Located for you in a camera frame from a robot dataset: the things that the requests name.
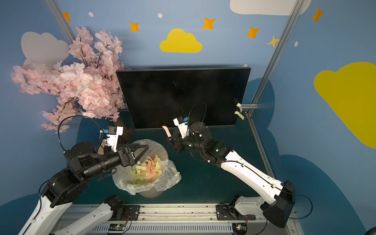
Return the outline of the pink sticky note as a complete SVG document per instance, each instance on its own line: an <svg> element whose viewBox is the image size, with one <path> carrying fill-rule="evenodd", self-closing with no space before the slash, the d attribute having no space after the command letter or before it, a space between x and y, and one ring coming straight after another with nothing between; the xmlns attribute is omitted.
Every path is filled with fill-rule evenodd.
<svg viewBox="0 0 376 235"><path fill-rule="evenodd" d="M162 128L164 129L166 135L170 138L170 137L171 137L171 133L170 133L168 127L166 127L166 126L162 126Z"/></svg>

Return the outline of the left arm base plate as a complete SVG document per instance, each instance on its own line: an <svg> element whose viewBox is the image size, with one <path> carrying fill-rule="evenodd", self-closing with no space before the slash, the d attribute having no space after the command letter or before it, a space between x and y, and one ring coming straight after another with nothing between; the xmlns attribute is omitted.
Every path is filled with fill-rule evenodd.
<svg viewBox="0 0 376 235"><path fill-rule="evenodd" d="M140 214L140 205L122 205L113 211L110 221L137 221Z"/></svg>

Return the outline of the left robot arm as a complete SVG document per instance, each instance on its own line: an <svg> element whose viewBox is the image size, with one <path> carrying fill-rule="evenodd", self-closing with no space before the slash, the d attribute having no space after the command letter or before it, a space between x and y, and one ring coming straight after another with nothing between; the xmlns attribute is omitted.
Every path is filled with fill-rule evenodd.
<svg viewBox="0 0 376 235"><path fill-rule="evenodd" d="M81 142L65 151L67 167L41 185L38 205L19 233L52 235L60 217L89 187L93 178L100 176L104 179L103 173L112 176L119 166L134 166L148 149L148 145L121 144L100 155L93 143ZM120 220L125 215L124 203L114 195L87 216L55 234L84 235L108 220Z"/></svg>

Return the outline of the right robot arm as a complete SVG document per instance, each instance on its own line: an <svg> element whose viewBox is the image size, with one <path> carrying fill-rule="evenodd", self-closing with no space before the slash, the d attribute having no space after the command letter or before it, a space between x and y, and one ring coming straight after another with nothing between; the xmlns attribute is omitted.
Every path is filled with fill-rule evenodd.
<svg viewBox="0 0 376 235"><path fill-rule="evenodd" d="M273 225L284 228L295 205L296 189L291 181L284 183L263 173L248 163L225 143L213 139L209 128L198 121L174 119L177 130L170 133L163 126L168 141L176 152L197 151L210 164L233 174L258 193L259 198L240 196L235 200L235 210L243 215L262 214Z"/></svg>

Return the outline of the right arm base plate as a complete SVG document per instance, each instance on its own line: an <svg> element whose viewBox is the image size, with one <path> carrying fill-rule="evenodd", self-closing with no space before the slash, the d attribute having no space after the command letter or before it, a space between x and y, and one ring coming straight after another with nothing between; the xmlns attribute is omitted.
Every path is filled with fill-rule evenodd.
<svg viewBox="0 0 376 235"><path fill-rule="evenodd" d="M216 216L217 220L225 221L225 220L256 220L255 215L241 215L234 206L230 206L224 203L217 204L215 206L216 209Z"/></svg>

